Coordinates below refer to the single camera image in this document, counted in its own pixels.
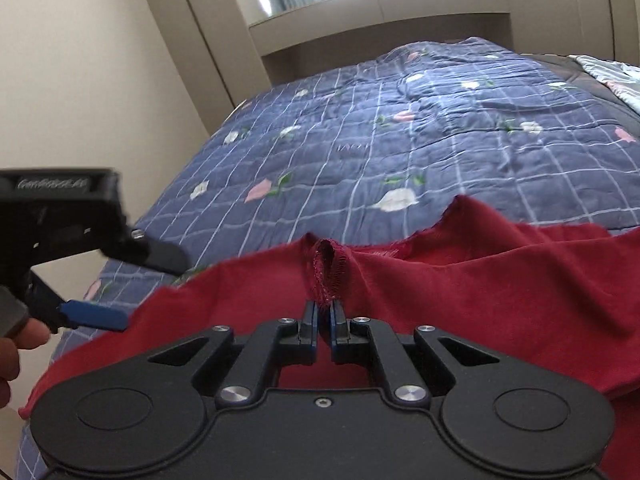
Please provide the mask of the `person's left hand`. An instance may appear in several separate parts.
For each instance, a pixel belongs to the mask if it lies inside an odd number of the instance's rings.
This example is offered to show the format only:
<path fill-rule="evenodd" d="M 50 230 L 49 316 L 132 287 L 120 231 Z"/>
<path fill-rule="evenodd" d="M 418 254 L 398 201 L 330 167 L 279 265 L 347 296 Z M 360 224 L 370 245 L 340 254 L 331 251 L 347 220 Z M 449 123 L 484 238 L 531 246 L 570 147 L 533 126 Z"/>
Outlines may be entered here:
<path fill-rule="evenodd" d="M 51 337 L 49 327 L 43 322 L 30 318 L 14 337 L 0 340 L 0 408 L 5 408 L 11 400 L 11 386 L 20 374 L 20 350 L 34 350 L 46 344 Z"/>

